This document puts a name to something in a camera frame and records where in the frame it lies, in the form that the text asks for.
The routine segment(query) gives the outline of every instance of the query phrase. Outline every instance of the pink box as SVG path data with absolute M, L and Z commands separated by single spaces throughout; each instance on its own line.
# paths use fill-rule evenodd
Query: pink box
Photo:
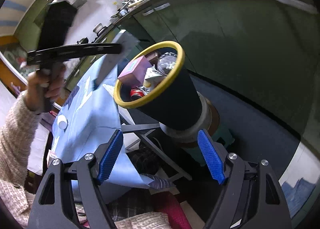
M 118 80 L 131 88 L 141 86 L 146 75 L 147 68 L 152 67 L 145 56 L 140 56 L 130 61 L 118 76 Z

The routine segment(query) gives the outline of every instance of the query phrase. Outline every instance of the cabinet handle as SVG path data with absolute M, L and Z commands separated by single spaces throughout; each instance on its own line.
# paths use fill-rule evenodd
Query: cabinet handle
M 316 7 L 312 6 L 311 4 L 304 3 L 301 0 L 276 0 L 283 4 L 296 7 L 297 9 L 302 9 L 310 14 L 318 14 Z
M 143 16 L 148 16 L 148 15 L 150 15 L 150 14 L 153 13 L 153 12 L 155 12 L 154 9 L 151 9 L 151 10 L 145 12 L 145 13 L 142 13 L 142 15 L 143 15 Z
M 91 60 L 90 60 L 90 64 L 92 64 L 94 62 L 94 60 L 96 60 L 97 56 L 94 56 Z
M 156 7 L 155 10 L 159 11 L 159 10 L 165 9 L 165 8 L 167 8 L 169 6 L 170 6 L 170 3 L 168 2 L 168 3 L 165 3 L 165 4 L 161 5 L 161 6 L 159 6 L 159 7 Z
M 79 74 L 79 72 L 80 72 L 80 70 L 78 69 L 78 70 L 76 71 L 76 73 L 73 75 L 73 77 L 76 77 L 76 76 Z

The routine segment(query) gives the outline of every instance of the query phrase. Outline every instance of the green cabinet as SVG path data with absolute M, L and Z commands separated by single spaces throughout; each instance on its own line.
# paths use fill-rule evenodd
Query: green cabinet
M 155 41 L 172 34 L 198 74 L 303 133 L 320 52 L 319 14 L 275 0 L 162 0 L 152 9 L 135 17 Z
M 101 43 L 111 43 L 111 41 L 114 39 L 116 34 L 119 33 L 119 28 L 114 28 L 111 30 L 103 39 Z M 75 67 L 75 69 L 72 71 L 70 76 L 68 77 L 66 81 L 65 87 L 72 91 L 73 88 L 77 85 L 77 83 L 80 81 L 82 76 L 87 72 L 87 70 L 90 68 L 90 66 L 93 65 L 93 63 L 98 60 L 100 57 L 102 57 L 103 54 L 100 55 L 94 55 L 94 56 L 88 56 L 84 57 L 80 60 L 79 64 Z
M 171 30 L 168 28 L 164 20 L 158 15 L 158 11 L 156 11 L 156 9 L 158 9 L 159 6 L 158 4 L 154 4 L 153 6 L 135 14 L 134 18 L 140 23 L 140 25 L 147 31 L 147 33 L 156 43 L 162 41 L 179 42 L 171 32 Z M 196 71 L 191 61 L 189 60 L 187 52 L 184 65 L 187 69 L 193 72 Z
M 188 55 L 195 71 L 217 82 L 236 74 L 236 62 L 207 0 L 163 0 L 157 14 Z
M 217 16 L 237 68 L 236 81 L 222 83 L 302 134 L 320 52 L 319 15 L 276 0 L 208 0 L 208 8 Z
M 137 45 L 137 48 L 140 51 L 143 51 L 149 46 L 155 44 L 152 37 L 134 17 L 126 18 L 118 27 L 129 31 L 133 36 L 140 40 L 140 43 Z

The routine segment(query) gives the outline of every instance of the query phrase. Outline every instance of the plaid fabric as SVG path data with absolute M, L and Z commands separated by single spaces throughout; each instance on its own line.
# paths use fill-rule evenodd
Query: plaid fabric
M 133 188 L 107 204 L 107 208 L 114 222 L 152 212 L 151 194 L 148 189 Z
M 143 143 L 139 144 L 138 150 L 128 152 L 127 155 L 139 174 L 154 175 L 159 170 L 160 158 Z

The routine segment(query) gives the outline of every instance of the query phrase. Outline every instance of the trash bin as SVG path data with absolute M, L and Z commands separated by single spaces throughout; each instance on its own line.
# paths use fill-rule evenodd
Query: trash bin
M 130 99 L 131 88 L 117 80 L 114 99 L 119 106 L 127 109 L 137 108 L 171 129 L 186 130 L 200 118 L 202 105 L 191 78 L 183 66 L 185 53 L 178 43 L 164 41 L 148 47 L 134 59 L 156 50 L 160 50 L 162 54 L 174 50 L 177 54 L 176 64 L 167 77 L 150 93 L 135 101 Z

